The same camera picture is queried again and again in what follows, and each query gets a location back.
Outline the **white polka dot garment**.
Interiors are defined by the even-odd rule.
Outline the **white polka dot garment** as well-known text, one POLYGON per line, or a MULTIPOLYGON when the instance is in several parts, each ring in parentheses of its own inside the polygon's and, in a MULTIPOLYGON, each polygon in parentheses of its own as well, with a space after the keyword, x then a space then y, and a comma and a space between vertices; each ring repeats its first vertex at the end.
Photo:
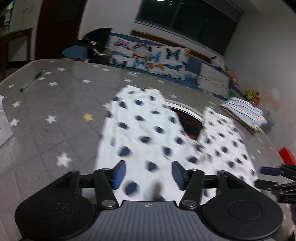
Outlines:
POLYGON ((122 160, 126 174, 115 192, 118 201, 180 201, 174 161, 207 175, 227 171, 250 186, 258 178, 233 120, 205 108, 201 132, 193 140, 159 90, 130 85, 108 104, 95 169, 111 169, 122 160))

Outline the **red box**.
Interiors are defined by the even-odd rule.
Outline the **red box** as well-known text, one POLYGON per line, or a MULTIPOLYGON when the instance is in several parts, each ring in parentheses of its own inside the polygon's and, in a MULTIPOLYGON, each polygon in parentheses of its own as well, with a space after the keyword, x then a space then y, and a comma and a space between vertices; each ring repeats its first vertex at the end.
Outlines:
POLYGON ((280 154, 280 157, 282 158, 282 161, 287 165, 296 165, 296 160, 291 151, 284 147, 278 151, 280 154))

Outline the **folded striped blanket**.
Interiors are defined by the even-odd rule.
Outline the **folded striped blanket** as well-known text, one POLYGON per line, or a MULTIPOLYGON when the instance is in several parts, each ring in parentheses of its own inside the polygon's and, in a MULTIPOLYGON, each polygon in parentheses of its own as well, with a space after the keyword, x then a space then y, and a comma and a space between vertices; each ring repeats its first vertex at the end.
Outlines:
POLYGON ((231 97, 220 106, 253 135, 261 132, 269 134, 275 124, 270 111, 261 104, 231 97))

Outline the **small toys pile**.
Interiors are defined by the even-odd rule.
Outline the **small toys pile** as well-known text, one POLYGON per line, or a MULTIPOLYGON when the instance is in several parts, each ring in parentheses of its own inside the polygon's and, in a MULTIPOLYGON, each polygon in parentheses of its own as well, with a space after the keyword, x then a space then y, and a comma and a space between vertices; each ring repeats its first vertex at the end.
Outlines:
POLYGON ((260 94, 257 91, 254 90, 247 90, 244 92, 244 97, 251 102, 254 102, 255 104, 260 103, 260 94))

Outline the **grey star tablecloth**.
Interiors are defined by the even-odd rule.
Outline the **grey star tablecloth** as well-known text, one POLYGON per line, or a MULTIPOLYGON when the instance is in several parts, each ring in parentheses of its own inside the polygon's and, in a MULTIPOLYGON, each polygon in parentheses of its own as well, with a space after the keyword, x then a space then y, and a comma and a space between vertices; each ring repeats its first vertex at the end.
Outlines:
POLYGON ((66 60, 37 60, 1 83, 13 137, 1 147, 1 240, 294 240, 295 205, 227 171, 205 174, 197 209, 180 201, 97 205, 93 173, 107 107, 125 86, 159 90, 196 140, 203 111, 233 120, 255 167, 281 164, 268 137, 249 134, 215 96, 151 75, 66 60), (26 91, 19 90, 43 69, 26 91))

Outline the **grey cushion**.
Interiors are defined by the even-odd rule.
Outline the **grey cushion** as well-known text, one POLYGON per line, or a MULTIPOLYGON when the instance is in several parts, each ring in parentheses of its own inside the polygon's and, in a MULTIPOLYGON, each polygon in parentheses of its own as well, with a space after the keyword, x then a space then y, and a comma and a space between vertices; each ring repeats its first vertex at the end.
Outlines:
POLYGON ((219 72, 211 66, 202 63, 197 81, 197 86, 215 95, 224 98, 229 97, 229 82, 230 79, 227 75, 219 72))

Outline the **butterfly print cushion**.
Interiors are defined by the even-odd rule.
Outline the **butterfly print cushion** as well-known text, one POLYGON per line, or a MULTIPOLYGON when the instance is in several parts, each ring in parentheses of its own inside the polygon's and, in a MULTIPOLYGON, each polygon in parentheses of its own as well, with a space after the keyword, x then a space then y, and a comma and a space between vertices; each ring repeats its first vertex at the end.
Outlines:
POLYGON ((112 52, 111 64, 180 80, 187 74, 187 48, 133 42, 116 36, 109 38, 108 47, 112 52))

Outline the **plush toy panda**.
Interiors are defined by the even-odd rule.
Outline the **plush toy panda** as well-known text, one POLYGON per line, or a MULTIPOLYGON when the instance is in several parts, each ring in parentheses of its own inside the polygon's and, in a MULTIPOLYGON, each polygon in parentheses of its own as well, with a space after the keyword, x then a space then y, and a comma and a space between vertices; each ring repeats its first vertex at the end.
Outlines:
POLYGON ((218 57, 214 56, 210 59, 211 65, 214 65, 216 67, 221 67, 224 65, 224 62, 218 57))

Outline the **black pen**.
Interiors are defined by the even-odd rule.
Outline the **black pen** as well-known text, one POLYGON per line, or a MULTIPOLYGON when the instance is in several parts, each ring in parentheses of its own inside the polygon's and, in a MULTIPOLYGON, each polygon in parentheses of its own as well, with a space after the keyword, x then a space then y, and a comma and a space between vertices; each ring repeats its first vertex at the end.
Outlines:
POLYGON ((43 73, 46 71, 46 69, 43 69, 41 72, 39 72, 37 75, 35 75, 29 82, 27 82, 19 91, 24 92, 26 91, 36 80, 38 80, 43 73))

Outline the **blue sofa bench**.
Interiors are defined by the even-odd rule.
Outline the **blue sofa bench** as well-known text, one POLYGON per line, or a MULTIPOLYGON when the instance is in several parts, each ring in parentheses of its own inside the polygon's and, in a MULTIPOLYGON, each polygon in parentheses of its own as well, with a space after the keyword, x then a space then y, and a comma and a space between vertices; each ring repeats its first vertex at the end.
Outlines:
POLYGON ((162 77, 221 99, 242 96, 242 90, 229 74, 192 56, 188 48, 159 45, 147 39, 111 33, 104 52, 100 53, 98 41, 97 34, 86 35, 61 55, 162 77))

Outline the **black bag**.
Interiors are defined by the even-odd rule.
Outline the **black bag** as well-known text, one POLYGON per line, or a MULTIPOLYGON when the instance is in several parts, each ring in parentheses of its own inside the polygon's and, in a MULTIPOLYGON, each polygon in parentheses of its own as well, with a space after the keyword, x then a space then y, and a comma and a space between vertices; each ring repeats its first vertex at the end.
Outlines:
POLYGON ((112 28, 99 28, 87 33, 83 39, 83 46, 87 48, 88 62, 109 65, 112 52, 106 47, 112 28))

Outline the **dark window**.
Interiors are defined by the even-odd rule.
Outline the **dark window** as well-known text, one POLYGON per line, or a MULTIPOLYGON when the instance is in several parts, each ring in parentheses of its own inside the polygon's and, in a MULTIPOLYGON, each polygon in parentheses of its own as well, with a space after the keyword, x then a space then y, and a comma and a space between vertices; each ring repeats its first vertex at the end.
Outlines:
POLYGON ((224 55, 243 12, 230 1, 142 1, 137 20, 162 27, 224 55))

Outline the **wooden side table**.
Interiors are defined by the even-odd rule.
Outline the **wooden side table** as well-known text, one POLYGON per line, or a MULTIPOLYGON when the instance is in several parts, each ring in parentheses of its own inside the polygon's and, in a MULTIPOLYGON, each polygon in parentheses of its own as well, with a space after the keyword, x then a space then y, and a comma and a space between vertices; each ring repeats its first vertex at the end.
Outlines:
POLYGON ((20 68, 31 61, 31 39, 33 28, 18 30, 1 35, 1 81, 6 78, 6 70, 20 68), (26 38, 26 60, 11 61, 11 58, 19 51, 21 40, 26 38))

